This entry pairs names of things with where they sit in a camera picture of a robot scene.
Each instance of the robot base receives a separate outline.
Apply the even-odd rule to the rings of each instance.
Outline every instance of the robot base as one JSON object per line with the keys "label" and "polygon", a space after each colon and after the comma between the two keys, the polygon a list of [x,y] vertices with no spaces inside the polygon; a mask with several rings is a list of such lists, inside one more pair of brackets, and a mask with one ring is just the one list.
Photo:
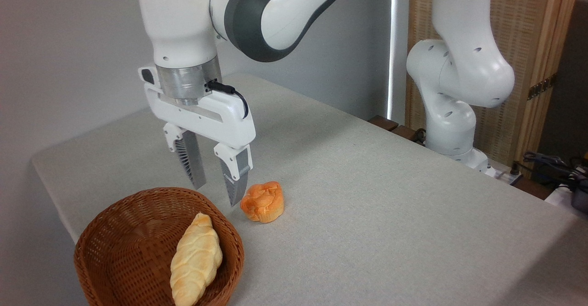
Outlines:
{"label": "robot base", "polygon": [[461,162],[469,168],[473,168],[474,170],[483,172],[488,176],[494,177],[494,174],[496,173],[494,168],[490,166],[490,163],[488,162],[488,157],[482,151],[476,148],[473,148],[464,154],[446,155],[446,157],[454,161]]}

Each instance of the gray wall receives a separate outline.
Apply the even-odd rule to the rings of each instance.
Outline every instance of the gray wall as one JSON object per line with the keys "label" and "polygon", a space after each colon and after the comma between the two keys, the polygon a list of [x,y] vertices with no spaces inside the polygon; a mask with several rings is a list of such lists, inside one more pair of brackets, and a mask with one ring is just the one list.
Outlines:
{"label": "gray wall", "polygon": [[[74,245],[31,155],[146,107],[136,69],[151,45],[137,0],[0,6],[0,304],[84,304]],[[338,0],[276,63],[222,45],[223,72],[258,75],[361,118],[384,114],[388,6]]]}

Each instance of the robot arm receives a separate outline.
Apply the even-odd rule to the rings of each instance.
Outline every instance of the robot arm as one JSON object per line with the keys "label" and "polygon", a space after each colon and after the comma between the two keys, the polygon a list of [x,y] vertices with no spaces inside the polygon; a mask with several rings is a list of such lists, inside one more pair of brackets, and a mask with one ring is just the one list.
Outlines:
{"label": "robot arm", "polygon": [[473,148],[469,104],[497,107],[515,84],[494,42],[490,0],[433,0],[433,26],[443,40],[418,42],[406,63],[424,102],[426,147],[485,172],[487,157]]}
{"label": "robot arm", "polygon": [[290,54],[335,0],[210,0],[214,28],[251,59]]}
{"label": "robot arm", "polygon": [[139,0],[153,43],[155,67],[139,69],[153,113],[166,122],[170,151],[177,152],[195,189],[205,183],[195,134],[218,142],[231,205],[243,197],[253,168],[255,138],[246,102],[212,88],[222,82],[216,34],[257,61],[288,55],[334,0]]}

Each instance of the bread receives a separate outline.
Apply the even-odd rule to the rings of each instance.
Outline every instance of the bread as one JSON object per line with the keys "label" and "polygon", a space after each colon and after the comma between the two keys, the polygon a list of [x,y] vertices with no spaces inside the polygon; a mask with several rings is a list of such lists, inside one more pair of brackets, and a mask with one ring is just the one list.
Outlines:
{"label": "bread", "polygon": [[193,306],[216,276],[222,262],[219,237],[210,216],[198,213],[178,243],[170,266],[176,306]]}
{"label": "bread", "polygon": [[252,221],[272,222],[284,213],[282,186],[275,181],[252,185],[241,201],[241,209]]}

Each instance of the wicker basket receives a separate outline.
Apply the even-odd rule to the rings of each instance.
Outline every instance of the wicker basket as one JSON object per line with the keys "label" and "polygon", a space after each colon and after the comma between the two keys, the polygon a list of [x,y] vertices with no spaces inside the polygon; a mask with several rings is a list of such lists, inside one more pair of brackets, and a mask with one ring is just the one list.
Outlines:
{"label": "wicker basket", "polygon": [[197,305],[226,305],[243,269],[241,237],[206,197],[179,187],[128,196],[86,227],[73,260],[89,304],[173,306],[170,264],[179,239],[198,212],[212,219],[223,262]]}

